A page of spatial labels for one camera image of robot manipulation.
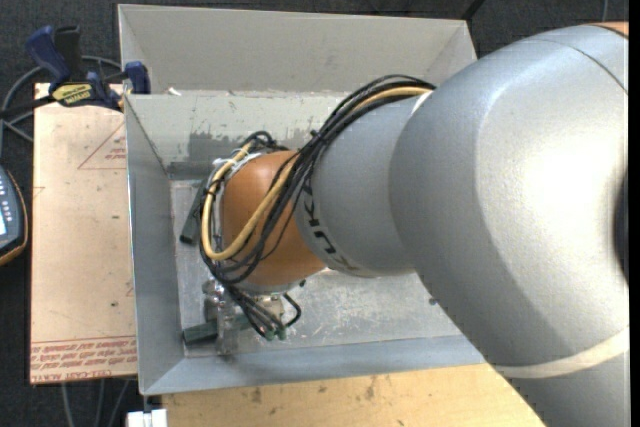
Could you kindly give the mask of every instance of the yellow cable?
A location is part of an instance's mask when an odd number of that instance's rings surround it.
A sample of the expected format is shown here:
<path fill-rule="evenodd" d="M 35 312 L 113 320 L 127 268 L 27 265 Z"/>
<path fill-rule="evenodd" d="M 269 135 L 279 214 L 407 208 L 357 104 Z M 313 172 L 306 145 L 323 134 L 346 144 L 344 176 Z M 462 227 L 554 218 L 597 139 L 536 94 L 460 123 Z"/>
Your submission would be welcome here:
<path fill-rule="evenodd" d="M 355 111 L 359 108 L 363 108 L 366 105 L 372 102 L 375 102 L 376 100 L 380 100 L 382 98 L 389 98 L 391 96 L 399 96 L 399 95 L 418 96 L 428 92 L 431 92 L 431 89 L 426 87 L 416 87 L 416 86 L 398 87 L 398 88 L 390 89 L 388 91 L 383 91 L 381 93 L 373 95 L 371 98 L 368 98 L 367 100 L 356 105 L 352 109 L 352 111 Z M 250 143 L 242 147 L 242 151 L 245 153 L 245 155 L 248 153 L 249 147 L 250 147 Z M 211 210 L 212 210 L 212 204 L 213 204 L 213 193 L 215 193 L 218 187 L 218 181 L 222 177 L 224 177 L 227 171 L 239 160 L 240 160 L 240 157 L 238 154 L 232 159 L 232 161 L 225 163 L 216 172 L 216 174 L 213 176 L 212 185 L 208 190 L 208 194 L 205 199 L 204 206 L 202 208 L 202 222 L 201 222 L 201 230 L 200 230 L 201 239 L 202 239 L 202 248 L 204 253 L 209 258 L 216 261 L 221 261 L 221 260 L 226 260 L 228 258 L 231 258 L 242 249 L 242 245 L 251 236 L 251 233 L 253 232 L 255 227 L 258 225 L 258 222 L 260 221 L 260 218 L 262 217 L 262 215 L 273 204 L 273 201 L 275 200 L 276 196 L 282 190 L 282 187 L 284 186 L 284 182 L 286 181 L 287 177 L 289 176 L 289 172 L 291 171 L 291 166 L 295 162 L 295 160 L 289 161 L 289 163 L 282 169 L 282 172 L 280 173 L 280 177 L 278 178 L 276 183 L 273 184 L 273 187 L 271 187 L 269 192 L 262 199 L 256 211 L 253 213 L 251 218 L 244 225 L 244 227 L 242 228 L 242 231 L 240 231 L 240 233 L 233 240 L 233 242 L 231 242 L 231 244 L 229 244 L 229 246 L 226 247 L 224 251 L 216 253 L 213 247 L 211 247 L 211 234 L 209 233 Z"/>

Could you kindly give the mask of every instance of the blue clamp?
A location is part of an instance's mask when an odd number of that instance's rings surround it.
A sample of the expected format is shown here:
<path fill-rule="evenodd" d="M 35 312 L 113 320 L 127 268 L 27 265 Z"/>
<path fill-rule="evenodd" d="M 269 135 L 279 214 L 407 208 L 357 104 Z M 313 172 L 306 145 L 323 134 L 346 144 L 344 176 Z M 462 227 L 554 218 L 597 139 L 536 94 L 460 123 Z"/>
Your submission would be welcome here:
<path fill-rule="evenodd" d="M 47 25 L 34 32 L 25 46 L 36 64 L 53 75 L 49 95 L 54 100 L 65 107 L 95 105 L 121 110 L 122 96 L 113 91 L 108 84 L 104 84 L 96 72 L 88 72 L 82 81 L 70 81 L 72 71 L 56 48 L 51 26 Z M 118 77 L 129 80 L 130 86 L 126 92 L 137 94 L 151 92 L 149 75 L 140 61 L 127 63 L 124 72 L 118 74 Z"/>

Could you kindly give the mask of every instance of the wooden board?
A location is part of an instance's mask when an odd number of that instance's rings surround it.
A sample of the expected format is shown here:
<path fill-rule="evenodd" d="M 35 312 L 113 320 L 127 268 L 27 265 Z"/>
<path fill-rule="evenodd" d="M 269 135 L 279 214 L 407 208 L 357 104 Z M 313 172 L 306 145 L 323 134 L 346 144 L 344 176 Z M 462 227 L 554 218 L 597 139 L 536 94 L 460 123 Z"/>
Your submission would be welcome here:
<path fill-rule="evenodd" d="M 162 397 L 171 427 L 543 427 L 489 365 Z"/>

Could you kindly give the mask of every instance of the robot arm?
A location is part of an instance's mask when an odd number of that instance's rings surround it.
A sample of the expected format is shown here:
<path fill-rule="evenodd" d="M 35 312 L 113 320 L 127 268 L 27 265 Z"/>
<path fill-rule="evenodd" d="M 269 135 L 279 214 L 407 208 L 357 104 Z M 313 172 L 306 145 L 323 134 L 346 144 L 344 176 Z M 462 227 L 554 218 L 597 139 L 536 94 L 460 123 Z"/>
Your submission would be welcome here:
<path fill-rule="evenodd" d="M 212 271 L 246 274 L 235 285 L 249 292 L 286 290 L 325 265 L 415 271 L 548 425 L 630 425 L 629 290 L 616 258 L 626 30 L 551 31 L 433 92 L 403 79 L 352 96 L 344 126 L 314 137 L 317 153 L 256 154 L 220 175 L 224 194 L 214 177 Z M 247 238 L 258 204 L 265 216 Z M 205 217 L 203 245 L 215 239 Z M 226 260 L 234 239 L 244 252 Z"/>

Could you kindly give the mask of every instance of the black cable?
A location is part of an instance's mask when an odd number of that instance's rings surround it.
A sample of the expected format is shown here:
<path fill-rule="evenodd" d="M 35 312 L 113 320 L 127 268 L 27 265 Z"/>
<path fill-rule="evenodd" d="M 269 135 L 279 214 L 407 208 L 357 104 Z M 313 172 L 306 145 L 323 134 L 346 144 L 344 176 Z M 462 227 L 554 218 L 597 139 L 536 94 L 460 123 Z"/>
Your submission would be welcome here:
<path fill-rule="evenodd" d="M 116 61 L 112 61 L 111 59 L 107 59 L 104 57 L 97 57 L 94 55 L 83 55 L 82 56 L 82 60 L 83 61 L 89 61 L 89 62 L 96 62 L 98 63 L 100 69 L 102 69 L 102 65 L 106 64 L 108 66 L 114 67 L 114 68 L 121 68 L 120 63 L 117 63 Z M 20 116 L 18 116 L 15 119 L 12 119 L 10 121 L 7 121 L 5 118 L 6 117 L 10 117 L 12 114 L 7 114 L 7 111 L 9 110 L 9 105 L 11 104 L 11 102 L 13 102 L 16 94 L 26 85 L 31 83 L 31 80 L 36 77 L 38 74 L 40 73 L 44 73 L 47 70 L 41 66 L 37 66 L 35 68 L 32 68 L 31 70 L 29 70 L 28 72 L 26 72 L 24 75 L 22 75 L 18 80 L 16 80 L 11 87 L 9 88 L 9 91 L 7 91 L 3 101 L 2 101 L 2 107 L 0 109 L 0 159 L 2 158 L 2 153 L 3 153 L 3 149 L 4 149 L 4 131 L 5 128 L 11 130 L 12 132 L 14 132 L 16 135 L 18 135 L 19 137 L 21 137 L 22 139 L 29 141 L 31 143 L 33 143 L 33 138 L 30 137 L 28 134 L 24 133 L 22 130 L 18 129 L 15 125 L 21 121 L 24 121 L 28 118 L 30 118 L 33 113 L 32 112 L 28 112 L 25 114 L 22 114 Z"/>

